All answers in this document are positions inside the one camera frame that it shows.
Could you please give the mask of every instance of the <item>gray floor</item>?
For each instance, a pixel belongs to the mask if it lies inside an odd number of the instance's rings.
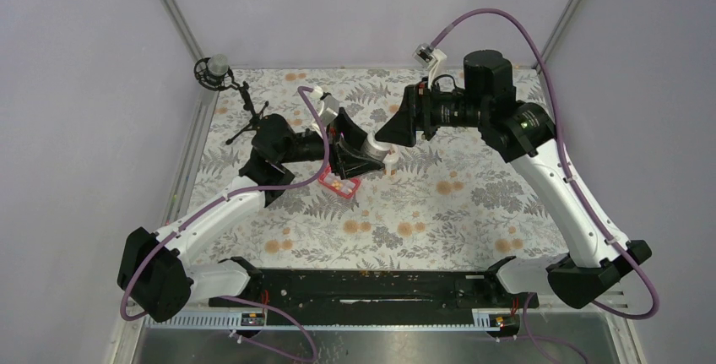
[[[593,363],[618,362],[607,325],[600,314],[530,315],[534,333],[569,340],[582,349]],[[467,332],[312,332],[319,348],[318,363],[530,363],[548,361],[529,340],[496,343],[484,333]],[[241,364],[290,363],[252,345],[237,345],[225,331],[146,329],[134,359],[136,364]],[[259,334],[257,340],[310,355],[310,346],[299,332]],[[560,362],[583,363],[568,348],[544,343]]]

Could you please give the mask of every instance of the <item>orange flower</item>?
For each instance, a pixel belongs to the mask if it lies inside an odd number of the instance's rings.
[[[349,235],[353,235],[358,231],[358,222],[355,220],[348,220],[343,224],[343,231]]]
[[[437,184],[437,193],[441,195],[448,195],[452,192],[452,186],[450,185],[450,182],[447,181],[440,181]]]
[[[495,242],[495,249],[500,253],[507,253],[510,251],[510,243],[505,239],[500,239]]]
[[[398,225],[398,234],[402,237],[410,237],[413,234],[413,226],[408,222]]]
[[[263,245],[263,250],[266,250],[268,254],[276,254],[280,250],[279,243],[275,240],[269,240]]]

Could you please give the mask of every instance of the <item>floral tablecloth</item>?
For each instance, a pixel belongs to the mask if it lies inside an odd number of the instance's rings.
[[[398,109],[403,89],[420,80],[409,69],[236,70],[257,108],[286,117],[296,130],[312,118],[296,93],[321,85],[366,131]],[[463,86],[462,73],[452,72]],[[536,73],[514,70],[518,98],[544,104]],[[238,92],[220,94],[190,209],[214,196],[247,160],[252,133],[224,141],[248,120]],[[257,267],[336,269],[483,269],[507,255],[539,257],[565,243],[529,185],[485,146],[476,129],[440,128],[403,149],[394,175],[372,173],[350,199],[317,182],[287,191],[252,219],[226,232],[197,263],[231,256]],[[290,164],[296,181],[320,162]]]

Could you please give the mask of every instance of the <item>white wall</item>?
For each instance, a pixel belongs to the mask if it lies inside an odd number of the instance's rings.
[[[496,7],[516,16],[539,46],[568,0],[176,0],[207,55],[224,52],[245,68],[411,66],[418,44],[459,15]],[[441,47],[461,64],[494,48],[516,64],[534,58],[519,33],[495,15],[461,24]]]
[[[716,361],[715,30],[714,0],[584,0],[551,61],[575,165],[654,251],[662,310],[637,324],[650,364]]]
[[[0,361],[100,362],[198,90],[160,0],[0,0]]]

